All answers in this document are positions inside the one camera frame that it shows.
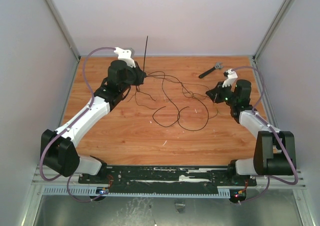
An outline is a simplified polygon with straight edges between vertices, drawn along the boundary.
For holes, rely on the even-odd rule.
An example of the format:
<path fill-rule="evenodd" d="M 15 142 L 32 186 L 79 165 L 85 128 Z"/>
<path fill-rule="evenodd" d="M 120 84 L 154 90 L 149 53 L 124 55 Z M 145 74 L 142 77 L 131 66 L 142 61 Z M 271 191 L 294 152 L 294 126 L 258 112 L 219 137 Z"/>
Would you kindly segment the black zip tie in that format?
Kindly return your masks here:
<path fill-rule="evenodd" d="M 149 40 L 149 36 L 147 35 L 146 36 L 146 39 L 145 39 L 145 47 L 144 47 L 144 55 L 143 55 L 143 72 L 145 72 L 145 66 L 146 66 L 146 56 L 147 56 L 147 48 L 148 48 L 148 40 Z"/>

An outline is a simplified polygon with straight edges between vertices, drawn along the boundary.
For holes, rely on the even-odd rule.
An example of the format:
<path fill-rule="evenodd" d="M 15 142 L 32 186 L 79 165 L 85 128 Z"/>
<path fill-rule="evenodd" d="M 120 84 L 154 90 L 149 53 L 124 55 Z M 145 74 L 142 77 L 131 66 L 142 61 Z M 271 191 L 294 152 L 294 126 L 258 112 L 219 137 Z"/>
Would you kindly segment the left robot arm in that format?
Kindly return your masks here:
<path fill-rule="evenodd" d="M 107 77 L 85 107 L 56 130 L 43 132 L 40 166 L 47 166 L 64 177 L 74 173 L 89 174 L 96 183 L 103 183 L 108 176 L 103 168 L 104 161 L 93 156 L 81 156 L 76 147 L 95 123 L 126 98 L 132 86 L 143 84 L 146 76 L 138 63 L 131 67 L 124 60 L 112 61 Z"/>

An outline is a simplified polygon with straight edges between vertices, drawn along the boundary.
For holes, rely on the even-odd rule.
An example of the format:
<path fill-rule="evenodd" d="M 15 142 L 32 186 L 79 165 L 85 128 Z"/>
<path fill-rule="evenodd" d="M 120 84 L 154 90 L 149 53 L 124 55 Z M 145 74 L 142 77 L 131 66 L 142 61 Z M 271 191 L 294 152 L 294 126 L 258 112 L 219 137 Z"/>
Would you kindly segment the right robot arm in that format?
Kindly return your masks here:
<path fill-rule="evenodd" d="M 214 103 L 226 103 L 235 121 L 256 138 L 253 157 L 231 161 L 227 180 L 232 185 L 239 185 L 245 176 L 266 176 L 296 185 L 299 177 L 294 135 L 274 127 L 253 108 L 251 90 L 252 84 L 241 79 L 236 81 L 234 90 L 231 86 L 224 87 L 220 81 L 206 92 Z"/>

